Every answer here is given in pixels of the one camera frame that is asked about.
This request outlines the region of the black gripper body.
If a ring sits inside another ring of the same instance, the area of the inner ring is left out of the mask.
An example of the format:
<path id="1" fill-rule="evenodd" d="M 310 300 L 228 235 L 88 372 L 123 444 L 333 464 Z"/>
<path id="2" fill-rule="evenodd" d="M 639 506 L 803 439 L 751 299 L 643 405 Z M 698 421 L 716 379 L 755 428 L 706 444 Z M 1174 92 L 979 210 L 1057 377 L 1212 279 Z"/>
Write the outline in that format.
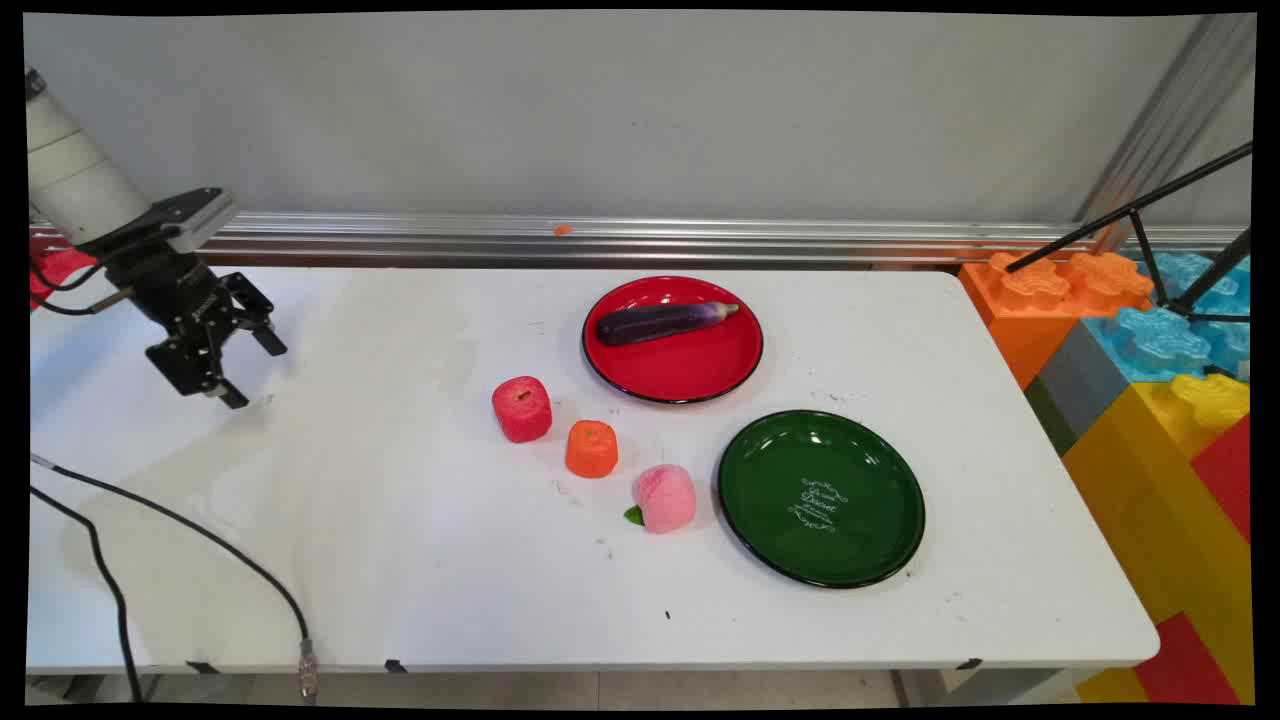
<path id="1" fill-rule="evenodd" d="M 230 295 L 220 277 L 193 252 L 166 241 L 136 242 L 106 252 L 105 275 L 170 337 L 227 337 L 234 329 Z"/>

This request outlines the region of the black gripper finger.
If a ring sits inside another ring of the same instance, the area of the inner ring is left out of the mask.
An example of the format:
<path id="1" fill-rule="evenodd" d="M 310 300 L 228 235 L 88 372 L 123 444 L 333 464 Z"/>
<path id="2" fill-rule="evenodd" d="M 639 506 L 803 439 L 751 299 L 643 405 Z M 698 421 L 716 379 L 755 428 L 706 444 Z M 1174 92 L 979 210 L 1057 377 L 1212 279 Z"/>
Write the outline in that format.
<path id="1" fill-rule="evenodd" d="M 288 352 L 284 341 L 275 332 L 271 320 L 273 302 L 242 273 L 232 273 L 221 278 L 221 287 L 236 305 L 232 311 L 237 329 L 251 333 L 259 345 L 273 357 Z"/>
<path id="2" fill-rule="evenodd" d="M 224 373 L 221 351 L 230 336 L 175 336 L 145 350 L 145 356 L 182 396 L 204 395 L 237 410 L 250 405 Z"/>

